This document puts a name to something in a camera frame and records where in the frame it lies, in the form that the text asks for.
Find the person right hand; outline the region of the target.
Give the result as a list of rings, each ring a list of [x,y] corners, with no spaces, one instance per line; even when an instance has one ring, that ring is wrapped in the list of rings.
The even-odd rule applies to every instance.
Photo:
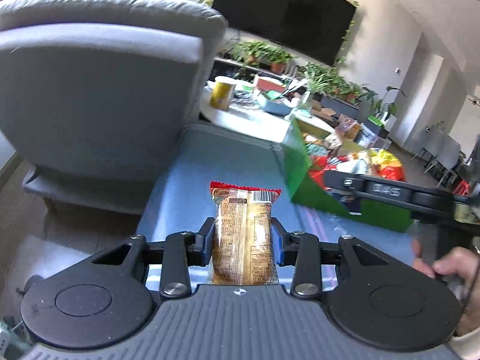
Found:
[[[434,279],[437,275],[458,275],[465,281],[464,295],[468,299],[465,310],[456,329],[459,336],[479,328],[479,256],[462,247],[455,247],[433,265],[422,259],[422,246],[417,239],[411,243],[415,255],[412,266]]]

